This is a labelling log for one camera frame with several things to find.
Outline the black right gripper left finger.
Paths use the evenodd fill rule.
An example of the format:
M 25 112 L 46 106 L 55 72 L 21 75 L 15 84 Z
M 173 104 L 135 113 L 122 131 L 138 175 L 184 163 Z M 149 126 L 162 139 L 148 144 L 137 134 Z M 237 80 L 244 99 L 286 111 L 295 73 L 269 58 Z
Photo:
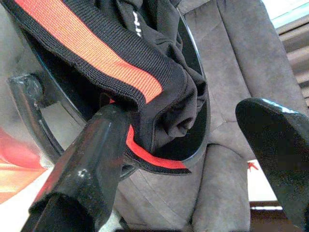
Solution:
M 128 128 L 119 104 L 103 106 L 57 161 L 22 231 L 99 231 L 112 212 Z

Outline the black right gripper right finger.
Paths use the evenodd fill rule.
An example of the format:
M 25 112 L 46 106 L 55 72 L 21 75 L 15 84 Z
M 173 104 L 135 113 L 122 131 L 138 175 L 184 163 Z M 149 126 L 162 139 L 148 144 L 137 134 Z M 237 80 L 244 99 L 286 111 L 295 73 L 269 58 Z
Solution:
M 287 218 L 309 229 L 309 118 L 273 101 L 248 98 L 237 123 Z

